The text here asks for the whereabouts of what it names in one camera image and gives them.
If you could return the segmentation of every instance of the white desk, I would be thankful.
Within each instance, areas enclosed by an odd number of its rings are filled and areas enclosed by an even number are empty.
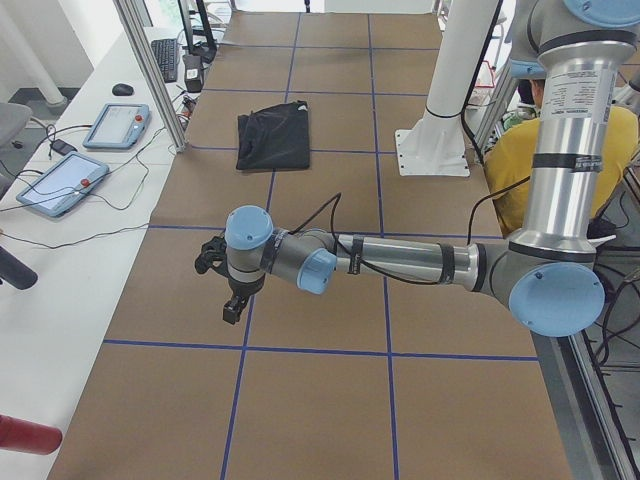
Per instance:
[[[176,35],[166,29],[150,29],[147,33],[150,39]],[[111,88],[120,82],[131,84],[134,95],[114,97]],[[175,83],[167,84],[167,89],[171,98],[180,93]],[[88,153],[110,164],[112,170],[131,158],[163,126],[124,35],[114,43],[56,126],[61,129],[90,124],[105,103],[116,101],[147,103],[152,113],[147,131],[131,151]],[[86,133],[86,129],[64,132],[59,138],[82,152]],[[48,144],[40,147],[26,168],[45,170],[51,166],[48,150]],[[16,237],[57,245],[144,224],[162,191],[173,161],[172,152],[169,135],[163,131],[141,154],[150,173],[142,191],[125,211],[116,211],[101,199],[89,197],[60,219],[46,218],[27,208],[0,212],[0,228]],[[53,155],[53,161],[60,158]],[[143,174],[143,167],[134,161],[109,176],[95,193],[124,206]],[[23,188],[24,184],[16,181],[0,202],[0,209],[18,205],[15,196]],[[0,286],[0,414],[66,431],[144,233],[139,229],[58,250],[0,236],[0,245],[39,276],[29,290]],[[38,456],[0,450],[0,477],[44,479],[56,455],[57,452]]]

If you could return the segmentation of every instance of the red object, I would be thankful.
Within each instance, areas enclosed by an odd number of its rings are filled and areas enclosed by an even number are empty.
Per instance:
[[[0,415],[0,448],[15,452],[48,455],[62,443],[62,432],[55,427]]]

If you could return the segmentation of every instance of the light blue joint cap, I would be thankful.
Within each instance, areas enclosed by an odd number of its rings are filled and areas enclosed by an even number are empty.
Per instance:
[[[338,258],[333,253],[319,248],[309,255],[300,267],[297,280],[298,288],[316,295],[324,293],[337,263]]]
[[[583,22],[603,28],[626,28],[640,23],[638,0],[564,0]]]
[[[528,272],[511,290],[509,310],[528,329],[566,337],[596,321],[604,288],[595,273],[577,263],[550,263]]]
[[[511,76],[513,78],[526,78],[542,80],[547,78],[546,70],[538,62],[525,62],[523,60],[509,59],[511,63]]]
[[[260,207],[245,205],[227,217],[224,239],[235,250],[251,250],[263,245],[272,233],[271,216]]]

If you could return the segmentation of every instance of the white pillar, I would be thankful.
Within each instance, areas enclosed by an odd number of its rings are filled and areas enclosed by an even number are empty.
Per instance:
[[[498,2],[452,2],[424,115],[396,131],[400,175],[469,175],[459,114]]]
[[[1,2],[0,35],[3,36],[5,43],[13,50],[16,59],[22,63],[29,76],[35,81],[49,108],[63,108],[67,104],[67,98],[60,93],[40,59],[31,49],[29,42],[22,35],[22,32],[20,32]]]

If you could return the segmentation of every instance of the robotic arm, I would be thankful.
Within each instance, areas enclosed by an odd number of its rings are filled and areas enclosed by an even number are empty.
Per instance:
[[[512,58],[522,76],[540,75],[539,62],[547,77],[523,228],[503,244],[453,247],[319,230],[290,234],[261,208],[240,207],[224,237],[203,245],[196,260],[199,273],[211,268],[229,280],[226,321],[239,320],[267,273],[320,294],[334,270],[460,284],[495,297],[542,335],[571,335],[597,319],[604,289],[591,270],[598,242],[586,231],[615,77],[635,52],[640,7],[520,0],[516,15]]]

